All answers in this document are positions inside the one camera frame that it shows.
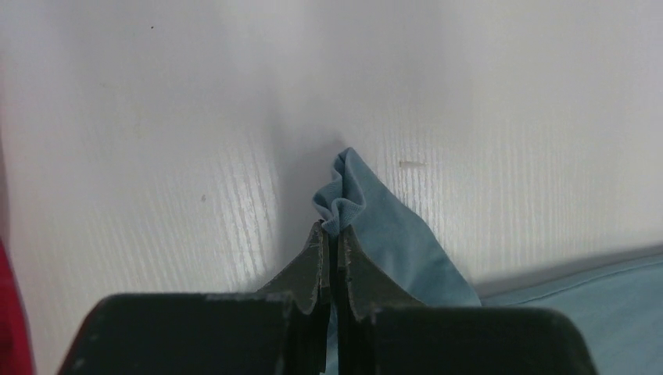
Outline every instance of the teal fabric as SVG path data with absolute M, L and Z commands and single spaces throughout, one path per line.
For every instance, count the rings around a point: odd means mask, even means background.
M 624 262 L 480 301 L 426 223 L 392 195 L 351 148 L 314 196 L 332 236 L 353 225 L 362 249 L 398 285 L 431 306 L 556 309 L 580 329 L 600 373 L 663 374 L 663 255 Z M 337 374 L 335 314 L 327 373 Z

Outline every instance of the white surface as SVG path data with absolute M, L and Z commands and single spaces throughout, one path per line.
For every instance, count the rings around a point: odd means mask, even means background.
M 345 145 L 474 282 L 663 239 L 663 2 L 1 3 L 39 373 L 107 294 L 274 275 Z

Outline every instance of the red cloth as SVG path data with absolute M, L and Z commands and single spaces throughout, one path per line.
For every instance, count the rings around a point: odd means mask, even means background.
M 0 374 L 31 375 L 32 357 L 27 338 L 23 307 L 9 265 L 5 246 L 0 242 Z

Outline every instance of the blue cloth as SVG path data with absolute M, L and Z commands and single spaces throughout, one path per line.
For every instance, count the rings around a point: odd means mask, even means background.
M 400 287 L 431 306 L 556 309 L 582 332 L 600 373 L 663 373 L 663 255 L 624 262 L 480 301 L 426 223 L 351 148 L 313 202 L 332 236 L 353 225 L 362 249 Z M 335 314 L 327 373 L 338 373 Z

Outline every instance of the wrinkled fabric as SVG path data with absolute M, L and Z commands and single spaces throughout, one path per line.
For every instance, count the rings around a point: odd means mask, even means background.
M 338 155 L 332 182 L 313 202 L 332 238 L 353 225 L 368 257 L 427 305 L 556 309 L 579 328 L 601 374 L 663 373 L 663 255 L 480 301 L 426 223 L 389 192 L 353 149 Z M 333 311 L 327 373 L 338 373 Z

